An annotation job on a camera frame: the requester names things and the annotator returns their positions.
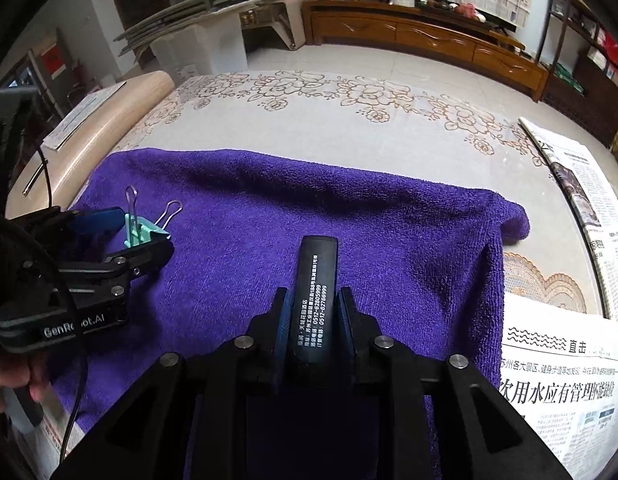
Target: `cable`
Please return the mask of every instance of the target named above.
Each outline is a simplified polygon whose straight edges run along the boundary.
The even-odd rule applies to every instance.
[[[49,178],[49,170],[47,168],[49,161],[46,160],[46,157],[42,152],[42,148],[38,144],[36,144],[36,152],[38,152],[38,155],[40,155],[40,159],[42,160],[42,168],[44,169],[44,177],[46,179],[46,194],[49,197],[49,207],[51,207],[53,205],[51,197],[51,179]]]
[[[80,314],[78,313],[78,309],[75,306],[75,302],[73,301],[73,296],[69,292],[66,283],[64,283],[62,275],[60,274],[60,270],[58,270],[57,264],[55,263],[54,259],[49,256],[49,254],[44,250],[44,247],[42,247],[42,245],[40,245],[35,240],[35,238],[33,238],[25,230],[20,228],[17,224],[7,220],[6,218],[3,218],[2,216],[0,216],[0,236],[9,238],[13,242],[18,243],[20,246],[26,248],[31,253],[34,260],[40,267],[41,273],[45,274],[53,283],[54,287],[57,289],[60,301],[64,304],[67,314],[73,322],[75,338],[78,343],[78,350],[80,351],[80,378],[78,380],[78,389],[76,391],[73,409],[71,410],[71,415],[67,422],[67,427],[64,430],[64,437],[62,438],[62,447],[60,448],[61,464],[64,460],[64,455],[66,454],[69,437],[71,436],[71,430],[73,429],[75,419],[78,416],[78,410],[80,409],[80,403],[82,402],[82,397],[86,389],[87,376],[89,373],[89,366],[87,363],[87,345],[86,339],[84,337],[84,332],[82,330]]]

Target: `tiled floor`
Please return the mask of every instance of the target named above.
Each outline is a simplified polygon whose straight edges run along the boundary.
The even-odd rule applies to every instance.
[[[509,121],[531,122],[584,144],[602,167],[618,196],[618,165],[613,155],[570,119],[512,88],[447,63],[389,50],[324,44],[296,52],[263,48],[250,54],[250,70],[305,70],[363,75],[403,82],[468,101]]]

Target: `white box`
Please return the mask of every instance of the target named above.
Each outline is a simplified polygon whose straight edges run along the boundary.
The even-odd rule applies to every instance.
[[[199,22],[151,42],[160,68],[176,86],[193,75],[240,72],[247,54],[237,12],[204,17]]]

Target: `black rectangular object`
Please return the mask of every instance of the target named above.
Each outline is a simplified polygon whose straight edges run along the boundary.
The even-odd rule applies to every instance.
[[[289,330],[290,373],[303,384],[326,384],[338,266],[338,240],[305,236],[300,245]]]

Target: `human hand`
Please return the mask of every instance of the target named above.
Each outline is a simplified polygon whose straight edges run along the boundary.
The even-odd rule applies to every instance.
[[[24,356],[0,352],[0,388],[3,386],[19,388],[28,385],[31,398],[35,402],[40,402],[48,384],[46,354]],[[0,414],[4,409],[4,401],[0,394]]]

